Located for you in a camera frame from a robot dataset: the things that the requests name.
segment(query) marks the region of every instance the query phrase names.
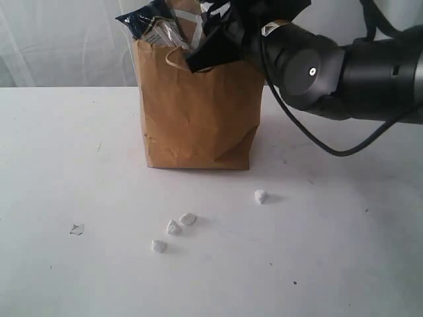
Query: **white curtain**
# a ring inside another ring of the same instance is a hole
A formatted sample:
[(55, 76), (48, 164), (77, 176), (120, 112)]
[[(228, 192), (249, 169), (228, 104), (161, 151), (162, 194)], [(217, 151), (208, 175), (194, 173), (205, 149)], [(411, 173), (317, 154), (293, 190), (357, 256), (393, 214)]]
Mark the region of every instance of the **white curtain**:
[[(0, 87), (135, 85), (131, 38), (114, 17), (147, 2), (0, 0)], [(376, 2), (397, 28), (423, 23), (421, 0)], [(339, 44), (365, 34), (359, 0), (312, 0), (295, 22)]]

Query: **paper bag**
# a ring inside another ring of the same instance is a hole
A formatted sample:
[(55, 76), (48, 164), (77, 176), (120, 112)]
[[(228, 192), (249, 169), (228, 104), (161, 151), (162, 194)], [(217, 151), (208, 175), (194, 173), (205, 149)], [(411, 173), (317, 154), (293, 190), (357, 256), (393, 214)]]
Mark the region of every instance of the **paper bag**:
[(182, 50), (134, 42), (147, 164), (155, 168), (249, 169), (263, 76), (244, 62), (191, 74)]

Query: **white pebble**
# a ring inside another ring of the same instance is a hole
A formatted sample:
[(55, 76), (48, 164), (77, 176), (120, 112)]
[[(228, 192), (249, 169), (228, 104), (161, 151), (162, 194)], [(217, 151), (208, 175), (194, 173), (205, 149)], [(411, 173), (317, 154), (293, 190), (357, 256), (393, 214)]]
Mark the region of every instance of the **white pebble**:
[(151, 242), (151, 251), (155, 253), (163, 253), (163, 251), (165, 251), (165, 248), (166, 248), (166, 243), (164, 243), (163, 241), (153, 240)]
[(193, 213), (186, 213), (181, 218), (179, 218), (179, 222), (182, 223), (184, 226), (192, 225), (196, 220), (196, 216)]
[(176, 223), (175, 220), (169, 221), (169, 224), (167, 225), (167, 228), (166, 228), (167, 234), (176, 236), (180, 234), (181, 231), (182, 231), (182, 228)]
[(267, 197), (268, 197), (268, 194), (264, 190), (256, 190), (254, 192), (254, 198), (256, 199), (256, 202), (261, 205), (264, 203)]

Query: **white table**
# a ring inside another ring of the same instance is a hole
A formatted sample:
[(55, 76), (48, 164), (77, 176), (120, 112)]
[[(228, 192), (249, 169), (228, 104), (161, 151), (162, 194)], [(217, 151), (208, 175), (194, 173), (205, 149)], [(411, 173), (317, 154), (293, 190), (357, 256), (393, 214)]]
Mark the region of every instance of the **white table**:
[[(378, 125), (300, 118), (339, 148)], [(251, 171), (157, 170), (136, 88), (0, 89), (0, 316), (422, 316), (422, 136), (331, 157), (266, 90)]]

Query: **small white rock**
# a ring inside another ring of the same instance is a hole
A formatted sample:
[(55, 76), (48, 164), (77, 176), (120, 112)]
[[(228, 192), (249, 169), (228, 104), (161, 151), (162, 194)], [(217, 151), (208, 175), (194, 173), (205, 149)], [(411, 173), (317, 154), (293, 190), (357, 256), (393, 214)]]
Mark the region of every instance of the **small white rock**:
[(151, 251), (155, 253), (163, 253), (163, 251), (165, 251), (165, 248), (166, 248), (166, 243), (164, 243), (163, 241), (153, 240), (151, 242)]
[(193, 213), (186, 213), (181, 218), (179, 218), (179, 222), (182, 223), (184, 226), (192, 225), (196, 220), (196, 216)]
[(268, 197), (268, 194), (264, 190), (256, 190), (254, 192), (254, 198), (256, 199), (256, 202), (261, 205), (264, 203), (267, 197)]
[(173, 236), (176, 236), (176, 235), (180, 234), (181, 231), (182, 231), (182, 228), (176, 223), (175, 220), (169, 221), (169, 224), (167, 225), (167, 228), (166, 228), (167, 234), (171, 234)]

